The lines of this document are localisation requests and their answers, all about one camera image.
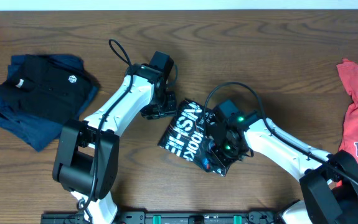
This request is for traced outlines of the black orange-patterned jersey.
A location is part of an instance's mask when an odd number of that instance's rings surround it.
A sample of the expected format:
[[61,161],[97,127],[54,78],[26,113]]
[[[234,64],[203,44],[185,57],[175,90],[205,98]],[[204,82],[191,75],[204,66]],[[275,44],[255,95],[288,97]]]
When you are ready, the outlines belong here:
[[206,126],[215,122],[212,110],[205,109],[193,100],[183,100],[177,108],[158,146],[176,156],[194,163],[205,172],[213,172],[226,176],[229,165],[225,166],[212,154],[217,148],[214,138],[205,130]]

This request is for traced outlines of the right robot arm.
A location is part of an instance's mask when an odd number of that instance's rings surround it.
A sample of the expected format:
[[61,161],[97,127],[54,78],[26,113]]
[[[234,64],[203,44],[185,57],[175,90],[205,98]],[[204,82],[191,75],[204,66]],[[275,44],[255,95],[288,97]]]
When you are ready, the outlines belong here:
[[263,112],[214,109],[202,118],[219,158],[236,161],[258,152],[299,182],[303,199],[278,212],[275,223],[358,223],[358,165],[349,153],[312,147]]

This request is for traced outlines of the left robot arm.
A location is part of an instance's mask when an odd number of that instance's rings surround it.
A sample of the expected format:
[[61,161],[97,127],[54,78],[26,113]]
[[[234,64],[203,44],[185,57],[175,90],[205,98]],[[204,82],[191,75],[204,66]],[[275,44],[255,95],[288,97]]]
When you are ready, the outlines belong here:
[[68,120],[60,135],[52,178],[77,199],[77,212],[44,214],[42,223],[112,223],[117,206],[111,187],[118,171],[120,137],[140,113],[174,116],[176,97],[167,78],[172,62],[134,64],[117,92],[83,121]]

